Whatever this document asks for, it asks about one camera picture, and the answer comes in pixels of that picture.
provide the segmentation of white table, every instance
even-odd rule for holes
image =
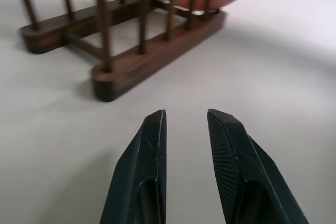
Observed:
[[[64,13],[61,0],[34,1],[41,19]],[[167,224],[224,223],[208,108],[244,123],[310,223],[335,222],[336,0],[238,0],[223,30],[112,103],[92,97],[94,60],[27,53],[19,0],[0,9],[1,224],[99,223],[118,158],[158,109],[168,120]],[[135,43],[136,23],[114,30],[115,53]]]

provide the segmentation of white background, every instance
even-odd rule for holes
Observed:
[[[39,19],[64,13],[61,0],[34,2]],[[223,30],[101,103],[89,81],[96,60],[68,48],[27,53],[20,0],[0,0],[0,223],[99,223],[118,158],[158,109],[167,109],[167,224],[224,223],[209,108],[244,123],[310,223],[334,223],[336,0],[238,0],[224,10]],[[151,36],[164,19],[152,17]],[[113,30],[114,54],[137,43],[136,25]]]

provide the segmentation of white tabletop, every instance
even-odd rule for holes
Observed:
[[[61,0],[34,1],[40,19],[64,13]],[[238,0],[224,8],[223,30],[111,103],[92,97],[94,59],[27,53],[19,0],[0,9],[1,224],[99,223],[118,158],[158,109],[167,109],[167,224],[224,223],[209,108],[243,122],[310,223],[335,222],[336,0]],[[157,33],[163,16],[153,17]],[[114,29],[114,53],[136,43],[136,24]]]

